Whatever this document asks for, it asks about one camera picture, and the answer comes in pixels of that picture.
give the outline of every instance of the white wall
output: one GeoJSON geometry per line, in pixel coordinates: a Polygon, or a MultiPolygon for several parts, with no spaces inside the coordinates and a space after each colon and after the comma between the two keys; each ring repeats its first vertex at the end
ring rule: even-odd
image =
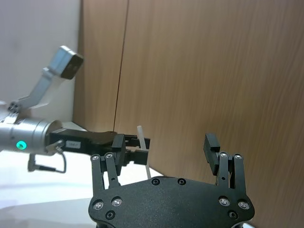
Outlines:
{"type": "MultiPolygon", "coordinates": [[[[80,0],[0,1],[0,100],[27,96],[59,46],[77,51],[80,0]]],[[[34,116],[71,121],[74,81],[34,116]]]]}

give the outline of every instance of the white plastic stick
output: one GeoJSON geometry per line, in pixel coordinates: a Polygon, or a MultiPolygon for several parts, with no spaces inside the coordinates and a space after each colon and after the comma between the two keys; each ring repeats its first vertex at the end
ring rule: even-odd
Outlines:
{"type": "MultiPolygon", "coordinates": [[[[137,132],[138,132],[138,139],[139,139],[139,144],[141,146],[141,150],[147,151],[146,143],[144,141],[142,126],[137,126],[137,132]]],[[[148,160],[147,160],[147,164],[146,164],[146,171],[147,171],[148,179],[151,179],[151,173],[150,173],[150,167],[149,167],[148,160]]]]}

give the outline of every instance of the green led light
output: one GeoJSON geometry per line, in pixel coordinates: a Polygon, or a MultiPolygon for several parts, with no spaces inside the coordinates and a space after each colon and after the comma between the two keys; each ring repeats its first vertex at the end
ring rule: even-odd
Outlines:
{"type": "Polygon", "coordinates": [[[25,150],[27,148],[27,143],[25,141],[19,141],[17,142],[16,147],[19,150],[25,150]]]}

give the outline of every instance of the black bracket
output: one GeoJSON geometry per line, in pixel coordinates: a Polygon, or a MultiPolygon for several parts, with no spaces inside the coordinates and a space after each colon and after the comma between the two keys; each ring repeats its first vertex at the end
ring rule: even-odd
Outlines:
{"type": "MultiPolygon", "coordinates": [[[[62,141],[62,151],[100,156],[102,172],[107,171],[104,155],[112,152],[115,155],[114,163],[118,176],[122,166],[126,166],[130,161],[134,161],[135,164],[147,164],[148,151],[134,149],[134,147],[140,148],[140,142],[136,135],[60,129],[49,134],[49,141],[49,144],[62,141]]],[[[149,149],[150,139],[145,138],[145,143],[149,149]]]]}
{"type": "Polygon", "coordinates": [[[243,156],[220,152],[218,139],[212,133],[206,134],[203,148],[212,173],[217,177],[216,185],[246,193],[243,156]]]}
{"type": "MultiPolygon", "coordinates": [[[[132,138],[132,146],[139,145],[132,138]]],[[[148,152],[135,150],[134,152],[126,149],[126,140],[124,134],[117,134],[113,140],[113,144],[109,152],[100,155],[93,154],[91,156],[92,162],[92,177],[93,177],[93,194],[96,195],[101,190],[105,190],[104,172],[108,172],[109,189],[120,186],[118,176],[121,173],[122,165],[127,165],[130,161],[135,163],[147,164],[148,152]]]]}

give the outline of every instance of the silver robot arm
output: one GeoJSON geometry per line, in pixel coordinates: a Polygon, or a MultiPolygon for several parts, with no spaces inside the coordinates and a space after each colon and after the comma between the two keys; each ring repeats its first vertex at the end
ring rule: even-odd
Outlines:
{"type": "Polygon", "coordinates": [[[29,108],[47,105],[61,83],[74,77],[82,62],[80,55],[61,46],[50,64],[43,68],[42,77],[30,95],[11,102],[8,111],[20,113],[29,108]]]}
{"type": "Polygon", "coordinates": [[[35,166],[35,154],[62,153],[62,142],[50,145],[48,139],[50,132],[62,128],[61,122],[32,118],[30,110],[47,105],[61,83],[71,80],[82,63],[80,55],[61,46],[43,68],[42,77],[29,96],[11,102],[8,107],[0,101],[0,151],[29,153],[31,166],[35,166]]]}

